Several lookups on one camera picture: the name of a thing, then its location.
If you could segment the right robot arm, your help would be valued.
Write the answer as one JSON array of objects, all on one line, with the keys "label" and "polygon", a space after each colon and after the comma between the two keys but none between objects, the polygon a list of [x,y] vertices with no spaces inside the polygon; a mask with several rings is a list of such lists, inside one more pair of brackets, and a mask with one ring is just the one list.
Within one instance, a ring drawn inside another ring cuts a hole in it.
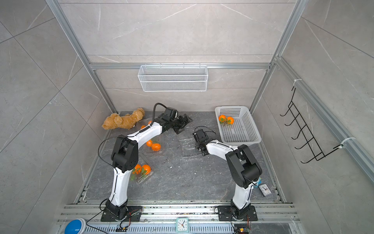
[{"label": "right robot arm", "polygon": [[258,186],[262,168],[250,148],[243,144],[230,146],[213,139],[199,129],[193,133],[196,148],[203,156],[214,155],[226,160],[230,174],[236,183],[231,209],[243,213],[249,209],[252,190]]}]

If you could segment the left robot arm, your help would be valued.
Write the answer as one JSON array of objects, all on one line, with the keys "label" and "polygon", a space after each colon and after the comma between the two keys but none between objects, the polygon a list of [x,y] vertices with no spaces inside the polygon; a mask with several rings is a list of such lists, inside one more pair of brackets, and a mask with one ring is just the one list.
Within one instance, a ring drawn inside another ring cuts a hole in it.
[{"label": "left robot arm", "polygon": [[158,117],[153,111],[152,120],[145,128],[127,136],[116,137],[111,154],[114,180],[111,195],[105,203],[106,211],[111,212],[118,219],[123,219],[126,214],[128,185],[132,171],[139,160],[139,148],[170,129],[179,134],[190,122],[192,119],[188,115],[179,115],[176,109],[165,107],[165,111]]}]

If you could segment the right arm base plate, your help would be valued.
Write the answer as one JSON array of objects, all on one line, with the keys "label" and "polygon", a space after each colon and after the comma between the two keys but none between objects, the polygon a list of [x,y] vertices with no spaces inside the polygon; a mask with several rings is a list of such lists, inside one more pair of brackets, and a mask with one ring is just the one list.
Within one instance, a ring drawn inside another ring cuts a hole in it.
[{"label": "right arm base plate", "polygon": [[214,209],[220,221],[258,221],[257,212],[254,206],[249,205],[241,210],[235,206],[217,206]]}]

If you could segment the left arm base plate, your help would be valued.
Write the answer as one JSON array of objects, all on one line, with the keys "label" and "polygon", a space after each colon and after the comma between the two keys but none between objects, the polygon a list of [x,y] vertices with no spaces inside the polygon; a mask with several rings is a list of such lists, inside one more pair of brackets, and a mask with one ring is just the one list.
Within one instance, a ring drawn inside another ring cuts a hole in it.
[{"label": "left arm base plate", "polygon": [[120,208],[118,211],[111,212],[107,207],[101,216],[101,222],[120,222],[131,221],[138,222],[142,214],[142,206],[127,206]]}]

